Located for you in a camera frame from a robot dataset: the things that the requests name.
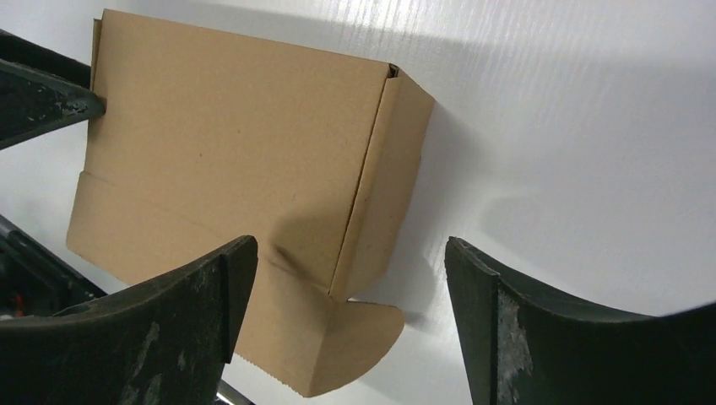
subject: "box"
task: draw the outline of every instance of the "box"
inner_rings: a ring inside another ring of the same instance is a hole
[[[348,299],[386,271],[432,97],[387,63],[116,11],[92,64],[69,249],[135,284],[254,235],[237,353],[305,397],[374,366],[403,313]]]

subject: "brown cardboard box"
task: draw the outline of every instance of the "brown cardboard box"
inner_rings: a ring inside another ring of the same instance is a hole
[[[307,397],[385,355],[403,313],[347,299],[388,266],[430,95],[387,63],[115,11],[92,83],[72,251],[135,284],[255,235],[237,353]]]

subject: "tabletop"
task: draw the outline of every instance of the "tabletop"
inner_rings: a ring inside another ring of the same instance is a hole
[[[393,62],[437,101],[388,273],[356,297],[406,328],[313,399],[235,356],[258,405],[469,403],[442,255],[465,238],[587,300],[661,315],[716,297],[716,3],[636,0],[2,0],[0,28],[90,62],[114,8]],[[0,153],[0,212],[64,247],[86,124]]]

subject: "cardboard fold crease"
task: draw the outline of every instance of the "cardboard fold crease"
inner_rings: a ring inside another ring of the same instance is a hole
[[[236,351],[305,397],[404,325],[348,301],[386,271],[433,100],[383,62],[106,10],[68,247],[135,284],[237,235],[259,269]]]

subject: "white surface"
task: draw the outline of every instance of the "white surface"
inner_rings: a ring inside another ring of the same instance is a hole
[[[442,253],[459,235],[589,300],[663,314],[716,297],[716,7],[617,0],[0,0],[0,28],[89,62],[103,7],[397,63],[440,105],[388,276],[409,325],[363,378],[303,400],[239,358],[259,405],[469,403]],[[0,153],[0,212],[63,247],[84,125]]]

